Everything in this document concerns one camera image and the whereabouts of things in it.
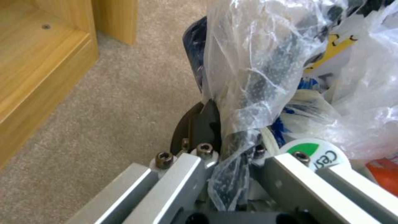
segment wooden shelf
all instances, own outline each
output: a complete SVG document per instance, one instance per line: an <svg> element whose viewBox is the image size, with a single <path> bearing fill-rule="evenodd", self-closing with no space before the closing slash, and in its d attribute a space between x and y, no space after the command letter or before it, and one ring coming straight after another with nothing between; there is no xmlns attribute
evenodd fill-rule
<svg viewBox="0 0 398 224"><path fill-rule="evenodd" d="M97 58L93 35L22 0L0 0L0 167Z"/></svg>

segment green label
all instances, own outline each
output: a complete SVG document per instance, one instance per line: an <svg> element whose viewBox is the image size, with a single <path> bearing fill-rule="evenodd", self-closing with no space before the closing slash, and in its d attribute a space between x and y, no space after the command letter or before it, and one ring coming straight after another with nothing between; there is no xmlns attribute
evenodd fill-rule
<svg viewBox="0 0 398 224"><path fill-rule="evenodd" d="M290 154L293 154L295 151L301 151L301 152L307 154L308 156L312 156L316 152L318 147L319 147L319 144L302 143L302 144L293 146L287 152Z"/></svg>

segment black plastic part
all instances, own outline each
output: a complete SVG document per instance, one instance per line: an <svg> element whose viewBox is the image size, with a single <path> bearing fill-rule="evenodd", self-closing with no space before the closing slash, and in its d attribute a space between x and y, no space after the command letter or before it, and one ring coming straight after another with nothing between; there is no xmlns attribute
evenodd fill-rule
<svg viewBox="0 0 398 224"><path fill-rule="evenodd" d="M220 153L221 148L221 124L217 105L209 100L200 114L194 114L189 121L189 151L200 143L209 143L213 150Z"/></svg>
<svg viewBox="0 0 398 224"><path fill-rule="evenodd" d="M181 212L172 224L297 224L296 219L281 212Z"/></svg>
<svg viewBox="0 0 398 224"><path fill-rule="evenodd" d="M170 153L177 155L182 149L182 139L188 138L189 121L191 118L199 114L203 109L201 102L195 104L178 122L177 127L174 130L172 142L170 144Z"/></svg>
<svg viewBox="0 0 398 224"><path fill-rule="evenodd" d="M209 143L220 152L220 114L216 103L209 100L206 105L197 103L179 121L174 130L170 152L177 155L182 150L182 139L188 138L188 152L200 143Z"/></svg>

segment clear plastic bag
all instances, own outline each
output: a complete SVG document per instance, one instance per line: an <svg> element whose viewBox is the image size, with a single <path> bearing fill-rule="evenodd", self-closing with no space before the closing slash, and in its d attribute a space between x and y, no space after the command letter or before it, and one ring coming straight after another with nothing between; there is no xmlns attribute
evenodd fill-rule
<svg viewBox="0 0 398 224"><path fill-rule="evenodd" d="M350 159L398 151L398 2L371 16L328 90L331 104L316 92L297 91L281 114L284 135L324 139Z"/></svg>
<svg viewBox="0 0 398 224"><path fill-rule="evenodd" d="M344 0L219 0L207 11L203 101L214 99L223 138L209 181L219 210L248 188L253 147L291 99L309 59L323 52Z"/></svg>

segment red object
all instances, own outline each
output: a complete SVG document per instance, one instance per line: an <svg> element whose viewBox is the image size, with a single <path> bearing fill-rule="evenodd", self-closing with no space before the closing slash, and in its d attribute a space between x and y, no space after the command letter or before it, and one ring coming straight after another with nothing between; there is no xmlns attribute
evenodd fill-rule
<svg viewBox="0 0 398 224"><path fill-rule="evenodd" d="M398 197L398 153L366 164L377 183Z"/></svg>

